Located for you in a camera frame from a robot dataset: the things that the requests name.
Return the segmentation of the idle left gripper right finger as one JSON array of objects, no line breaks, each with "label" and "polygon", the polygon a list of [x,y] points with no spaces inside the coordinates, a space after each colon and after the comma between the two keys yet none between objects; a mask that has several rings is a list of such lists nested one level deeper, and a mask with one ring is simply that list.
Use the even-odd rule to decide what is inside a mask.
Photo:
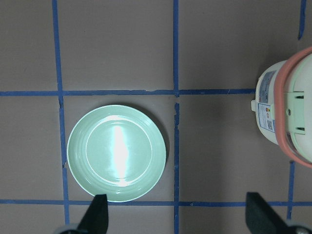
[{"label": "idle left gripper right finger", "polygon": [[286,223],[257,192],[246,193],[245,222],[252,234],[310,234],[307,226]]}]

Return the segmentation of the idle left gripper left finger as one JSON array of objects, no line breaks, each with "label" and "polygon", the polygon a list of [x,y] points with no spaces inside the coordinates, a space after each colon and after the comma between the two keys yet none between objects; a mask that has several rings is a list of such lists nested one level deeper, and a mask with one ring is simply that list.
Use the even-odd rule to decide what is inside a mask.
[{"label": "idle left gripper left finger", "polygon": [[79,224],[69,224],[55,230],[56,234],[106,234],[108,231],[107,195],[95,195]]}]

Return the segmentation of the green plate near idle arm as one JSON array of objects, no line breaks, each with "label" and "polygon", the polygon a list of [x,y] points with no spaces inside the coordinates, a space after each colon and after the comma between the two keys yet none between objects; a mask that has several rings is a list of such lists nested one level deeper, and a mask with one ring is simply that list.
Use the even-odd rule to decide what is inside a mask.
[{"label": "green plate near idle arm", "polygon": [[138,199],[153,189],[166,165],[166,144],[158,126],[143,112],[107,105],[85,114],[72,128],[67,163],[88,194],[110,202]]}]

